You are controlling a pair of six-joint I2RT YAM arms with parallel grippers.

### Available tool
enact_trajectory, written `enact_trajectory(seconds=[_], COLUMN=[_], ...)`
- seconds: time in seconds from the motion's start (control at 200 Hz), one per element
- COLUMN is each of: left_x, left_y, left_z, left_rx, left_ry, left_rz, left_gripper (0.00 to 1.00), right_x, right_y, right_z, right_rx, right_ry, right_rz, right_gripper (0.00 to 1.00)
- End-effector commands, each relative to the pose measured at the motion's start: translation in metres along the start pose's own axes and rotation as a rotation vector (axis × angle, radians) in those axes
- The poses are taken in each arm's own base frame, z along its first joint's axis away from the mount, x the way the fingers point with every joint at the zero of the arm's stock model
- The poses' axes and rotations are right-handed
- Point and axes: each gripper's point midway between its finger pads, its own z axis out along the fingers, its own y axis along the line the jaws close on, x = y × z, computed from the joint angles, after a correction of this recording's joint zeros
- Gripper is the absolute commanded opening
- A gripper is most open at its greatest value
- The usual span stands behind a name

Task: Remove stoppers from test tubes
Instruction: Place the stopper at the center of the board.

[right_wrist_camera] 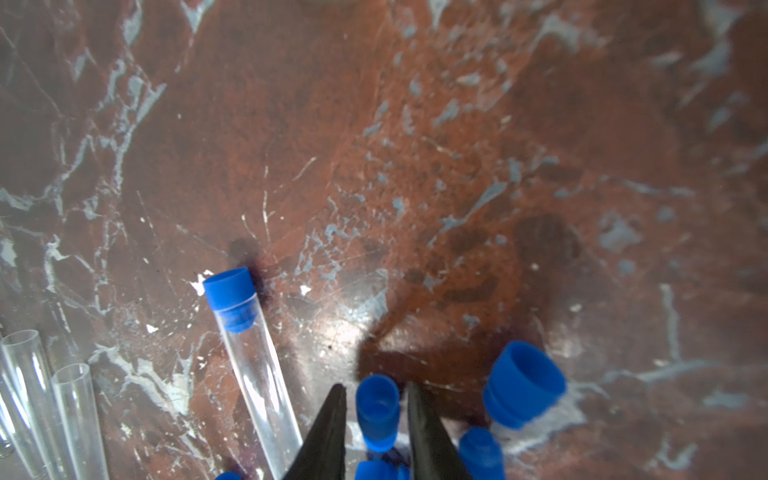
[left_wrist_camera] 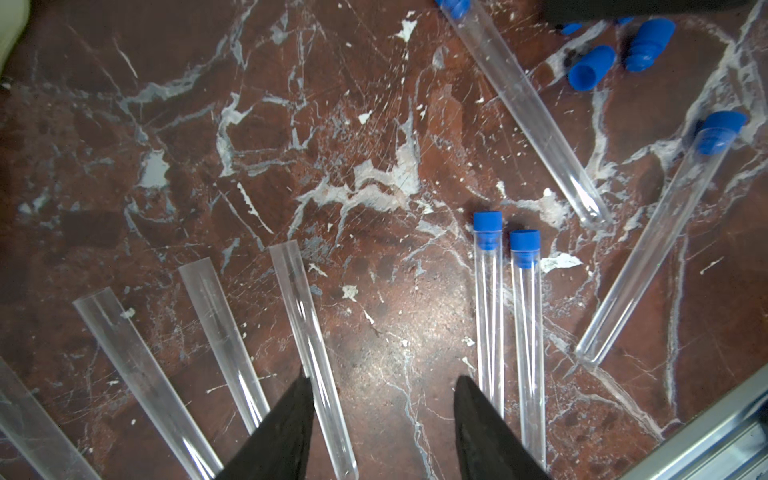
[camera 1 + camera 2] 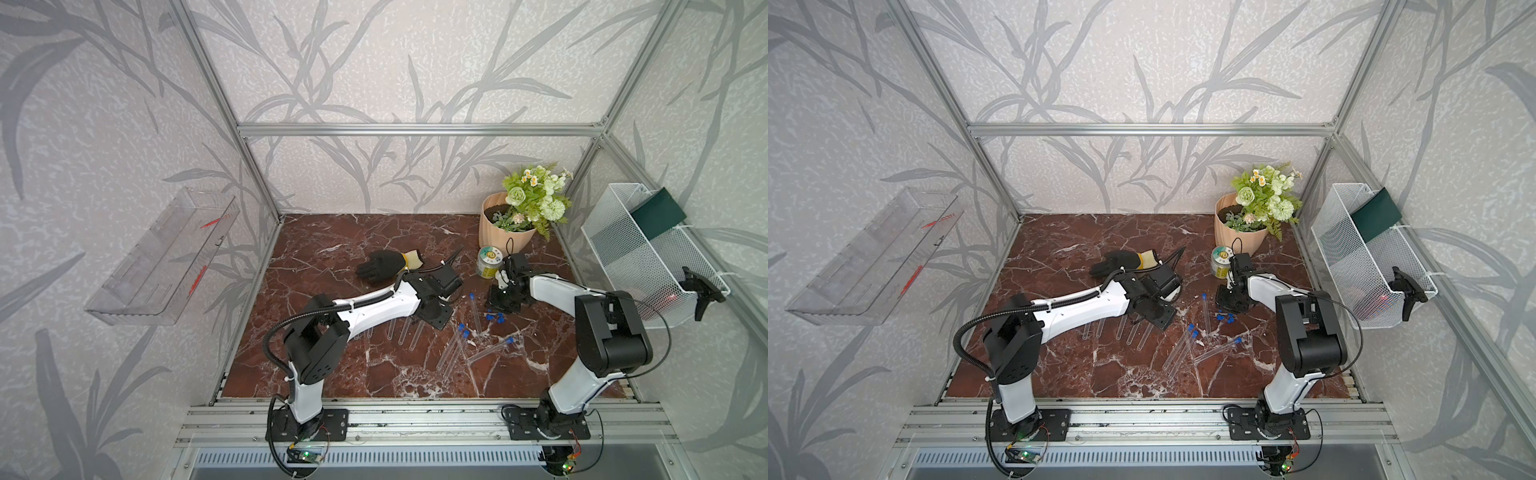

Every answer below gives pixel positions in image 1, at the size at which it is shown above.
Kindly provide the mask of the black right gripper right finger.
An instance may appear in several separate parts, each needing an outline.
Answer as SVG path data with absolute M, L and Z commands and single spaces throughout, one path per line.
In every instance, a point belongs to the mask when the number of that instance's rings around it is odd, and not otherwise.
M 430 395 L 413 382 L 407 385 L 406 392 L 411 478 L 471 479 Z

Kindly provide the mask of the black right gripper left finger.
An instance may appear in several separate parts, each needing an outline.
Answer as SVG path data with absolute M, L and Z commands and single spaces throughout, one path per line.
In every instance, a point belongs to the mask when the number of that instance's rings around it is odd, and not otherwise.
M 293 464 L 284 476 L 296 479 L 344 479 L 347 389 L 334 384 Z

